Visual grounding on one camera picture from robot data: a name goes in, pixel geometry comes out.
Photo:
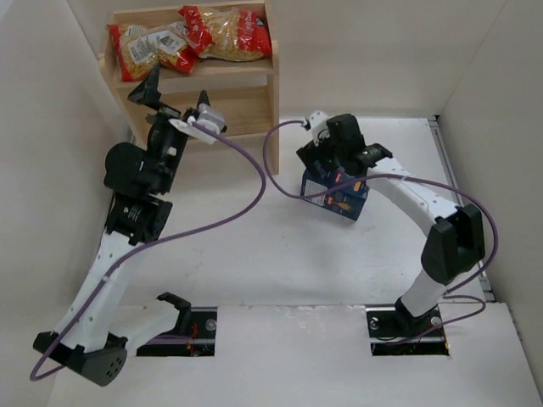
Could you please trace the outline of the red pasta bag label side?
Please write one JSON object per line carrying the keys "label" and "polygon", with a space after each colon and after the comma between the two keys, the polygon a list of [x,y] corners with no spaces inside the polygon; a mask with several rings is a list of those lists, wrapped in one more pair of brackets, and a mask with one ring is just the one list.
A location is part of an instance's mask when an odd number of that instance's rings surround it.
{"label": "red pasta bag label side", "polygon": [[142,81],[157,64],[188,75],[198,60],[184,38],[182,21],[155,27],[111,24],[108,29],[122,81]]}

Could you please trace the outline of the blue Barilla pasta box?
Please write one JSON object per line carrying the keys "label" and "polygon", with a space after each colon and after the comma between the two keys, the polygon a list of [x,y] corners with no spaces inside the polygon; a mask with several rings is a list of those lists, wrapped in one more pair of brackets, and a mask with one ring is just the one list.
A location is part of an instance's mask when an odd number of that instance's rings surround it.
{"label": "blue Barilla pasta box", "polygon": [[[308,170],[302,175],[300,194],[302,196],[325,192],[353,179],[343,168],[329,172],[324,178],[313,176]],[[306,201],[349,220],[357,221],[367,201],[370,188],[364,181],[341,190],[306,199]]]}

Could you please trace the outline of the red pasta bag front side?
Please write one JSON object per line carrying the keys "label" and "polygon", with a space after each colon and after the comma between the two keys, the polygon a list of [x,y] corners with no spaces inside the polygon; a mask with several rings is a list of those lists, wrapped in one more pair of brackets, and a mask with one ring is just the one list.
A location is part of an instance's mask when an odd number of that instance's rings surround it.
{"label": "red pasta bag front side", "polygon": [[246,8],[215,8],[185,5],[178,10],[185,23],[189,47],[202,58],[250,62],[272,56],[265,21]]}

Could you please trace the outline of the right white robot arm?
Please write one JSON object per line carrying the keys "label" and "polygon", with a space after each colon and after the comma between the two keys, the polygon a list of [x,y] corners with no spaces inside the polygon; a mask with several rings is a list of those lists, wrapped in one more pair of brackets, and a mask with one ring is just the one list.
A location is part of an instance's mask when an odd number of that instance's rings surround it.
{"label": "right white robot arm", "polygon": [[366,184],[406,214],[426,237],[422,269],[395,302],[395,322],[413,330],[437,305],[447,287],[485,256],[483,216],[473,204],[460,206],[412,181],[393,153],[379,143],[368,144],[353,114],[328,116],[315,111],[303,127],[311,141],[297,155],[314,176],[336,169],[363,177]]}

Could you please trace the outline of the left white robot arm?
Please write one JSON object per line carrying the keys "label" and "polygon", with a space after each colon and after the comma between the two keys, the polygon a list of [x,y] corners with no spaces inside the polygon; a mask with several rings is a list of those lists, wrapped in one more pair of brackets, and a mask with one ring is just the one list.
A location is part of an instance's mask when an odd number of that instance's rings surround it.
{"label": "left white robot arm", "polygon": [[184,114],[161,102],[160,67],[131,91],[128,101],[152,109],[146,148],[115,144],[105,159],[104,185],[113,193],[95,260],[79,293],[60,323],[37,334],[33,348],[94,384],[105,387],[120,373],[130,351],[163,332],[192,335],[192,305],[162,293],[145,307],[142,319],[110,326],[131,272],[120,259],[159,240],[172,210],[161,199],[171,190],[188,135],[170,121]]}

